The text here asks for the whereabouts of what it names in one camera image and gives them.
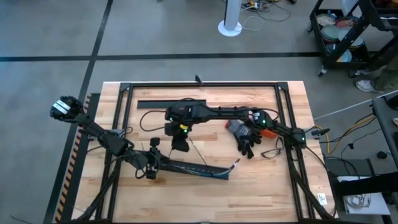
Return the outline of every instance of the wooden table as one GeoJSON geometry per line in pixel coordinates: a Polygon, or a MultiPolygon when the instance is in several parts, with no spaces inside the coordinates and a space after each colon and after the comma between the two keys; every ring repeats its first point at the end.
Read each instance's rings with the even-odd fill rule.
{"type": "MultiPolygon", "coordinates": [[[[297,126],[310,128],[314,125],[303,82],[288,82],[297,126]]],[[[111,129],[119,82],[103,85],[95,121],[104,129],[111,129]]],[[[138,100],[179,100],[185,97],[202,99],[208,106],[257,106],[277,109],[275,91],[269,87],[198,87],[198,88],[134,88],[133,102],[129,115],[129,126],[133,132],[126,137],[136,149],[148,150],[149,139],[160,137],[159,149],[168,155],[171,138],[164,130],[151,133],[139,127],[141,116],[148,110],[138,110],[138,100]]],[[[123,111],[119,128],[123,120],[123,111]]],[[[151,113],[145,117],[143,126],[147,129],[163,126],[164,114],[151,113]]],[[[156,180],[134,177],[135,168],[123,163],[114,212],[114,222],[294,222],[297,216],[287,167],[283,152],[275,159],[265,159],[261,152],[275,148],[275,139],[264,138],[253,148],[254,157],[249,160],[237,150],[234,137],[224,128],[226,121],[209,121],[194,125],[190,137],[208,165],[229,167],[242,158],[230,173],[229,180],[196,177],[187,174],[160,171],[156,180]]],[[[322,153],[318,141],[307,141],[318,156],[322,153]]],[[[89,149],[98,146],[90,143],[89,149]]],[[[200,156],[190,144],[189,152],[173,151],[175,160],[202,164],[200,156]]],[[[105,150],[90,152],[81,175],[73,218],[82,214],[98,193],[104,168],[105,150]]],[[[326,194],[325,206],[333,213],[335,206],[326,171],[320,161],[309,151],[303,150],[310,188],[315,196],[326,194]]],[[[105,200],[104,217],[108,211],[109,195],[105,200]]],[[[307,209],[300,190],[303,212],[307,209]]]]}

